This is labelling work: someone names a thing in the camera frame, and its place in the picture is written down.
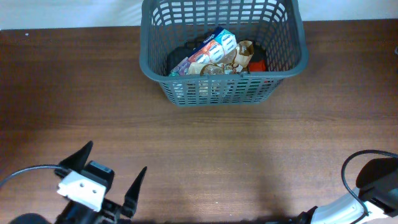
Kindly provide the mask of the Kleenex tissue multipack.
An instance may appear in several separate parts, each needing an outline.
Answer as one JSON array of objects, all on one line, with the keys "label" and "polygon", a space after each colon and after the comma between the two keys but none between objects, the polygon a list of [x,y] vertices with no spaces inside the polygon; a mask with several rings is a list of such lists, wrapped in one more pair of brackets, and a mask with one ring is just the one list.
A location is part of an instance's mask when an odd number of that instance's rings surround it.
[{"label": "Kleenex tissue multipack", "polygon": [[236,48],[236,36],[225,28],[217,27],[205,35],[197,47],[190,49],[188,45],[177,47],[168,54],[166,59],[169,77],[184,77],[192,62],[219,64],[224,56]]}]

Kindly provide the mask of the orange spaghetti package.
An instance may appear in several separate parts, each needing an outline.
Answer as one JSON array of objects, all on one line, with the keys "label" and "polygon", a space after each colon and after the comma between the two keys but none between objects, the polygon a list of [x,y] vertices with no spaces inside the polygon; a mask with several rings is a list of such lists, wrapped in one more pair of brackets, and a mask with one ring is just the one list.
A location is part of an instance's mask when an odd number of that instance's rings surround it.
[{"label": "orange spaghetti package", "polygon": [[264,59],[257,62],[249,62],[246,67],[249,72],[266,72],[266,61]]}]

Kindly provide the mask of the brown nut snack pouch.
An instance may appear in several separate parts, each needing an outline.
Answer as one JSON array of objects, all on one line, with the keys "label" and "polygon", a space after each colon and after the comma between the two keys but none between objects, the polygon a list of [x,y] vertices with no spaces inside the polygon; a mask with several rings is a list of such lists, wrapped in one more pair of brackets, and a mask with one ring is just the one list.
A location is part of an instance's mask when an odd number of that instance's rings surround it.
[{"label": "brown nut snack pouch", "polygon": [[[244,71],[245,68],[242,66],[238,66],[234,68],[232,65],[226,65],[223,63],[219,64],[204,64],[204,63],[197,63],[192,62],[187,70],[187,75],[195,75],[199,74],[200,76],[204,75],[232,75],[241,73]],[[228,92],[233,89],[231,84],[227,84],[223,89],[221,88],[221,84],[215,80],[211,81],[211,85],[208,84],[208,80],[199,81],[197,85],[194,83],[187,83],[186,84],[188,90],[187,93],[189,95],[193,95],[195,92],[195,87],[197,87],[197,92],[200,96],[205,97],[209,94],[209,90],[211,91],[212,95],[219,95],[220,93],[223,96],[228,95]]]}]

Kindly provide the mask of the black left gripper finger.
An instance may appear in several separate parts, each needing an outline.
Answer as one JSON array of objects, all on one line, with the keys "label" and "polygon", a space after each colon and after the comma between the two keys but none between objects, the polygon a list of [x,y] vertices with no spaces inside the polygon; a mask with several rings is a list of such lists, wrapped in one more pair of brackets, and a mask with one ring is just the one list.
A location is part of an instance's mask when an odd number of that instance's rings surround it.
[{"label": "black left gripper finger", "polygon": [[139,193],[141,189],[142,182],[144,180],[147,171],[147,166],[145,166],[136,177],[129,190],[124,196],[124,203],[122,205],[121,213],[128,218],[132,218],[137,210],[137,203],[139,200]]},{"label": "black left gripper finger", "polygon": [[80,150],[62,160],[55,169],[54,173],[60,178],[64,178],[70,171],[80,172],[83,170],[90,152],[93,147],[93,141],[88,141]]}]

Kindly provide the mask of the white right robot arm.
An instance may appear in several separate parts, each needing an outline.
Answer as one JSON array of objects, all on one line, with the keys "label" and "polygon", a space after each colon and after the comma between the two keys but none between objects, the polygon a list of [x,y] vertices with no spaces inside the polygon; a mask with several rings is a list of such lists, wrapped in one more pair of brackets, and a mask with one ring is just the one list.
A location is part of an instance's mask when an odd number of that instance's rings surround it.
[{"label": "white right robot arm", "polygon": [[350,224],[397,216],[397,159],[378,158],[360,171],[353,192],[334,202],[302,212],[293,223]]}]

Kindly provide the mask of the grey plastic basket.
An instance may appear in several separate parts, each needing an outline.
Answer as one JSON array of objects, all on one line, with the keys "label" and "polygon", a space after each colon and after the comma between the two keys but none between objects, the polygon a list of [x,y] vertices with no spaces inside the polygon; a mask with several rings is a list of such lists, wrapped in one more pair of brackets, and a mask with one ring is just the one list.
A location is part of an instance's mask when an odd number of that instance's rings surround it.
[{"label": "grey plastic basket", "polygon": [[[217,27],[254,44],[254,60],[266,66],[231,75],[172,75],[171,70]],[[297,0],[144,1],[141,20],[142,72],[178,106],[255,104],[283,79],[308,63]]]}]

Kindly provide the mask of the beige snack bag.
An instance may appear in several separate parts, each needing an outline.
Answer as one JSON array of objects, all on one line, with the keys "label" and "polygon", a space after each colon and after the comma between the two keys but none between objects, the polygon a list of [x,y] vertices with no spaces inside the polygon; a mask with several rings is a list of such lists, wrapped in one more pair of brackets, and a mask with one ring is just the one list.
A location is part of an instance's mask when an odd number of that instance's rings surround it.
[{"label": "beige snack bag", "polygon": [[243,40],[234,50],[226,54],[221,63],[232,65],[234,68],[242,66],[246,68],[254,55],[254,43],[250,40]]}]

